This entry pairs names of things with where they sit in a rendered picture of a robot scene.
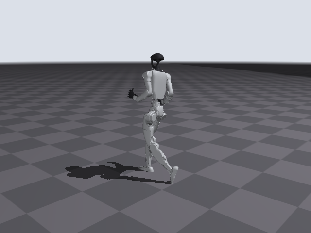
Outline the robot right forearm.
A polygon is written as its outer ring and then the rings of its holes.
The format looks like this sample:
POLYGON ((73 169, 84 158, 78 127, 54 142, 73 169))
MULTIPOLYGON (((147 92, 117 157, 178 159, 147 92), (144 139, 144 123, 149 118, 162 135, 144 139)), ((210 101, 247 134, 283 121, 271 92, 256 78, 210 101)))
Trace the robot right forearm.
POLYGON ((165 97, 165 99, 164 100, 161 100, 161 104, 168 104, 169 103, 169 101, 172 99, 173 97, 165 97))

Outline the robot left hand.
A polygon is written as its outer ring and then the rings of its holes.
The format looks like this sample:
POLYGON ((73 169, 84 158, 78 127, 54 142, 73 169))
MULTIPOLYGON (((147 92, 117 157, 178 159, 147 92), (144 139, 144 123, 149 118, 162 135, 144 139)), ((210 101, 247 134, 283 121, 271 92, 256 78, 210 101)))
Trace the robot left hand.
POLYGON ((129 90, 128 93, 129 93, 129 94, 128 94, 128 97, 129 97, 129 98, 133 98, 134 95, 138 97, 138 95, 134 94, 133 88, 132 88, 132 90, 129 90))

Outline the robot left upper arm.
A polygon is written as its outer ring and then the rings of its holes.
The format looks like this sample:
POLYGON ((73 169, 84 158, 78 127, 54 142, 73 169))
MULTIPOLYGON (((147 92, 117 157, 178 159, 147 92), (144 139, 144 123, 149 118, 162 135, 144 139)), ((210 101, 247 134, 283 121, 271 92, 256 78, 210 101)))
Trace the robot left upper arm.
POLYGON ((152 93, 152 85, 151 85, 152 72, 151 71, 144 72, 142 77, 144 79, 144 84, 145 84, 146 90, 149 91, 148 97, 150 97, 153 94, 152 93))

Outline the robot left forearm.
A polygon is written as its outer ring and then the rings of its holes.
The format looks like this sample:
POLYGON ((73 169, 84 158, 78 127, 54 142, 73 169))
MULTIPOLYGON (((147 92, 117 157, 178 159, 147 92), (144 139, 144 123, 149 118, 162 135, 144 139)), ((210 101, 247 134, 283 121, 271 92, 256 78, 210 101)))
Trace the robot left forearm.
POLYGON ((141 102, 142 100, 147 99, 148 94, 149 94, 149 91, 148 91, 148 90, 145 90, 145 91, 144 91, 141 95, 139 95, 138 97, 134 95, 132 99, 134 99, 136 102, 141 102))

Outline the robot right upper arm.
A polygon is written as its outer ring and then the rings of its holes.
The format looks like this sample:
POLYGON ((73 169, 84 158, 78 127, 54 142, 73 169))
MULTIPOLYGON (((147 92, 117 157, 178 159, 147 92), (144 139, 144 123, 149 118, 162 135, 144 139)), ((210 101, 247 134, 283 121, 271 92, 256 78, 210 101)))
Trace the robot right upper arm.
POLYGON ((166 82, 166 96, 167 97, 172 97, 173 96, 173 89, 172 89, 172 82, 171 82, 171 76, 170 74, 166 73, 167 75, 167 82, 166 82))

